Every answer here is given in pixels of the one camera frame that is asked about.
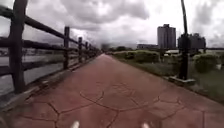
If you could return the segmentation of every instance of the grass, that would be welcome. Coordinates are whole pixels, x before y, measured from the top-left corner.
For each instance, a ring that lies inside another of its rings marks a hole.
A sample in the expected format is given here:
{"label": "grass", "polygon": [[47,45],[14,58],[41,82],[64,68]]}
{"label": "grass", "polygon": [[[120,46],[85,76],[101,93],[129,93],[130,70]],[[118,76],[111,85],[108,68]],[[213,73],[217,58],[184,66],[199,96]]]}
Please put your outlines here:
{"label": "grass", "polygon": [[[130,64],[134,67],[142,69],[146,72],[152,73],[156,76],[175,76],[177,72],[173,71],[172,65],[165,63],[137,63],[133,60],[126,60],[122,58],[117,58],[118,60]],[[224,69],[222,70],[212,70],[208,73],[198,73],[194,64],[189,64],[189,77],[194,78],[197,81],[197,84],[201,88],[200,90],[193,90],[198,94],[204,95],[214,101],[217,101],[221,104],[224,104]]]}
{"label": "grass", "polygon": [[130,64],[134,67],[140,68],[146,72],[150,72],[156,76],[173,76],[175,73],[172,71],[171,65],[163,63],[136,63],[133,60],[126,60],[117,58],[118,60]]}

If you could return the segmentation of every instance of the paved path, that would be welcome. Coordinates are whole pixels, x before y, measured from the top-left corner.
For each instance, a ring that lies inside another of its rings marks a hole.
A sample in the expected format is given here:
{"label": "paved path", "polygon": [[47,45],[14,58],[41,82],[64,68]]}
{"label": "paved path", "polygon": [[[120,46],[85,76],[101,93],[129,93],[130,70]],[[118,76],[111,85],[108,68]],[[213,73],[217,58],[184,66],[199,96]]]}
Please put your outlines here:
{"label": "paved path", "polygon": [[15,128],[224,128],[222,105],[106,55],[11,116]]}

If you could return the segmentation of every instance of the bush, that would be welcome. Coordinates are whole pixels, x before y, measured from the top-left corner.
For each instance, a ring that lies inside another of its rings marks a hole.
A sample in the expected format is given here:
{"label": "bush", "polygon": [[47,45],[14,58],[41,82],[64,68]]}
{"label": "bush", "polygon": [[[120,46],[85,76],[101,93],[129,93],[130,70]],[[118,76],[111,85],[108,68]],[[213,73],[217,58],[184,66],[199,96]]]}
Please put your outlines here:
{"label": "bush", "polygon": [[134,51],[127,51],[125,54],[125,59],[132,60],[135,58],[135,52]]}
{"label": "bush", "polygon": [[199,73],[211,71],[218,64],[218,56],[215,54],[201,54],[194,57],[195,69]]}
{"label": "bush", "polygon": [[138,63],[156,63],[159,62],[159,54],[151,51],[123,51],[115,52],[115,57],[127,60],[134,60]]}
{"label": "bush", "polygon": [[220,60],[221,60],[221,63],[224,65],[224,53],[222,53],[222,54],[220,55]]}
{"label": "bush", "polygon": [[113,55],[118,58],[125,58],[126,52],[114,52]]}
{"label": "bush", "polygon": [[178,73],[180,70],[180,66],[181,66],[181,55],[173,55],[172,57],[172,70],[175,73]]}
{"label": "bush", "polygon": [[159,62],[159,54],[151,51],[136,51],[134,60],[138,63],[156,63]]}

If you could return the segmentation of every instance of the white building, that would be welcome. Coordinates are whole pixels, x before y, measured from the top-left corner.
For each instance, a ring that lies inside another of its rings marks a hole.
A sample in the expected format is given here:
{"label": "white building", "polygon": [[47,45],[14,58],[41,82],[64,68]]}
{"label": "white building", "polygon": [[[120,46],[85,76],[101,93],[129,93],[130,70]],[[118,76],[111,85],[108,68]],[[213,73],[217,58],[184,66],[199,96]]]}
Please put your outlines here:
{"label": "white building", "polygon": [[157,29],[159,49],[176,49],[176,28],[164,24]]}

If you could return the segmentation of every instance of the building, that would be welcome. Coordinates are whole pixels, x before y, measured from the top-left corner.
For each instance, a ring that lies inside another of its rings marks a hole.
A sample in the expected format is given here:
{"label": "building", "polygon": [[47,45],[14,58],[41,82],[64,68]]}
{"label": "building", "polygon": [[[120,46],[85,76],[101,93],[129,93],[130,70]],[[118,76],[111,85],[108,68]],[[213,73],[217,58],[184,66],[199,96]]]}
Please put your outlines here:
{"label": "building", "polygon": [[[206,49],[206,39],[205,37],[200,36],[199,33],[194,33],[189,35],[190,39],[190,49]],[[178,48],[181,45],[181,38],[178,38]]]}
{"label": "building", "polygon": [[138,44],[138,50],[156,50],[158,49],[158,45],[154,44]]}
{"label": "building", "polygon": [[164,24],[157,29],[159,49],[176,49],[176,28]]}

